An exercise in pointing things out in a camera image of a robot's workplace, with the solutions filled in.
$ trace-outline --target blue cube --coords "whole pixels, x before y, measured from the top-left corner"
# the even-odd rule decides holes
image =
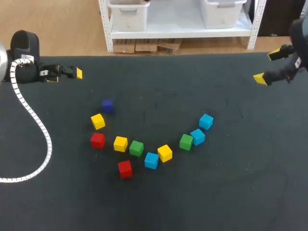
[[[199,126],[204,128],[205,130],[209,130],[213,124],[213,120],[213,117],[204,114],[199,121]]]
[[[191,136],[193,137],[193,144],[195,146],[205,141],[205,134],[200,129],[192,131]]]
[[[158,155],[154,153],[148,153],[144,160],[144,166],[151,169],[156,169],[157,164],[158,164]]]
[[[114,111],[111,99],[102,100],[103,112],[110,113]]]

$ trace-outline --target white storage bin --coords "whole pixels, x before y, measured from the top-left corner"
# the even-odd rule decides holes
[[[150,2],[138,4],[138,1],[109,0],[113,16],[113,29],[116,31],[144,31]]]
[[[235,27],[247,0],[201,0],[201,13],[206,28]]]

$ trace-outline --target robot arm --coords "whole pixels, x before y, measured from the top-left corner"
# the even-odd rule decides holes
[[[283,45],[268,54],[271,61],[290,58],[290,62],[276,72],[264,72],[254,75],[259,84],[271,85],[273,82],[287,80],[289,83],[298,71],[308,67],[308,17],[295,20],[290,27],[292,45]]]
[[[29,59],[31,65],[25,65],[16,70],[18,83],[32,83],[37,81],[58,82],[61,75],[69,78],[82,79],[82,71],[76,66],[60,64],[44,65],[40,62],[39,39],[36,34],[20,30],[11,40],[11,49],[5,50],[0,43],[0,81],[10,82],[9,68],[13,60]]]

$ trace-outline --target wooden floor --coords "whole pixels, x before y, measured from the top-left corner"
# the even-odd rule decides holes
[[[8,49],[17,30],[38,35],[41,55],[114,55],[107,52],[98,0],[1,0],[0,41]],[[185,39],[180,54],[248,52],[248,38]],[[288,37],[258,38],[255,52],[290,43]]]

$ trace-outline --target red cube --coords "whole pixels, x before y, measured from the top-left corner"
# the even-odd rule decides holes
[[[129,160],[120,162],[117,165],[119,166],[120,175],[122,179],[131,177],[133,175]]]
[[[105,144],[105,136],[101,133],[93,133],[91,137],[91,145],[93,148],[103,148]]]

